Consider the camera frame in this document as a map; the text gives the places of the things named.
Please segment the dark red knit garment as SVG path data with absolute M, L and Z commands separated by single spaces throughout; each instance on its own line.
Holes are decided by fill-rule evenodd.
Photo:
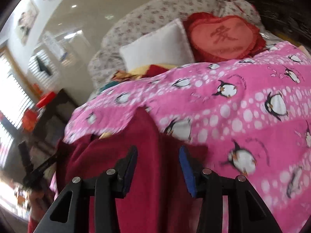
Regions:
M 59 142 L 56 183 L 62 190 L 74 177 L 100 175 L 125 157 L 131 146 L 138 160 L 130 191 L 116 201 L 122 232 L 194 232 L 199 203 L 189 194 L 179 163 L 183 142 L 160 133 L 152 117 L 138 108 L 125 129 L 108 138 L 86 135 Z

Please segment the dark wooden cabinet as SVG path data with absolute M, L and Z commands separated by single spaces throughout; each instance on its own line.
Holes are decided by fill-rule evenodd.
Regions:
M 31 131 L 32 144 L 46 155 L 52 155 L 58 141 L 64 137 L 65 126 L 77 107 L 78 104 L 66 90 L 61 89 L 54 94 L 54 98 L 42 108 Z

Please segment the red box on cabinet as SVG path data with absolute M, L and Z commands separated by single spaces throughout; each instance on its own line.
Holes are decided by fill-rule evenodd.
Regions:
M 47 104 L 49 104 L 55 97 L 57 96 L 57 94 L 53 91 L 46 93 L 45 95 L 43 95 L 41 97 L 41 99 L 39 100 L 39 102 L 36 104 L 37 108 L 42 108 L 45 107 Z

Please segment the window with metal grille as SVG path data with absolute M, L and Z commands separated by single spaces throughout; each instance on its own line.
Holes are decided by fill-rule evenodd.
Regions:
M 17 81 L 11 62 L 5 52 L 1 52 L 1 167 L 5 166 L 8 153 L 14 142 L 10 125 L 19 129 L 24 112 L 34 106 L 34 102 Z

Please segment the pink penguin blanket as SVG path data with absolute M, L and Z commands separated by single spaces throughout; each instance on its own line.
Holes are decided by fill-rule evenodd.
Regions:
M 252 58 L 194 63 L 122 82 L 77 108 L 64 141 L 115 134 L 143 107 L 159 131 L 208 148 L 207 166 L 244 174 L 283 232 L 310 216 L 310 55 L 281 42 Z

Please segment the white pillow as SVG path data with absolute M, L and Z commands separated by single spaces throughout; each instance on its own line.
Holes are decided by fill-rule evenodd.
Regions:
M 121 47 L 119 53 L 128 71 L 144 65 L 181 66 L 195 62 L 183 23 L 178 18 Z

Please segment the red heart cushion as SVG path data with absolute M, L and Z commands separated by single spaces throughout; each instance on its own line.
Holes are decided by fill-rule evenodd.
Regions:
M 260 53 L 266 46 L 260 29 L 236 15 L 216 17 L 198 12 L 190 15 L 183 25 L 197 62 L 244 59 Z

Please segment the dark carved wooden headboard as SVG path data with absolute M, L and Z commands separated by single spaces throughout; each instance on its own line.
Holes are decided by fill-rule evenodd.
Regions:
M 310 50 L 310 12 L 292 0 L 245 0 L 261 17 L 266 30 Z

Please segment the wall notice sign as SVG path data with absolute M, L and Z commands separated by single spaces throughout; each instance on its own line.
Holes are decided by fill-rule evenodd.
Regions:
M 65 60 L 67 56 L 66 50 L 49 31 L 46 31 L 43 34 L 42 40 L 59 62 L 63 62 Z

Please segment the framed wall photo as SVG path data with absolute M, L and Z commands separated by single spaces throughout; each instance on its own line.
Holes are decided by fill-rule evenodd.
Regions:
M 29 0 L 27 7 L 21 13 L 18 21 L 16 32 L 21 44 L 26 45 L 31 29 L 39 14 L 39 10 L 33 0 Z

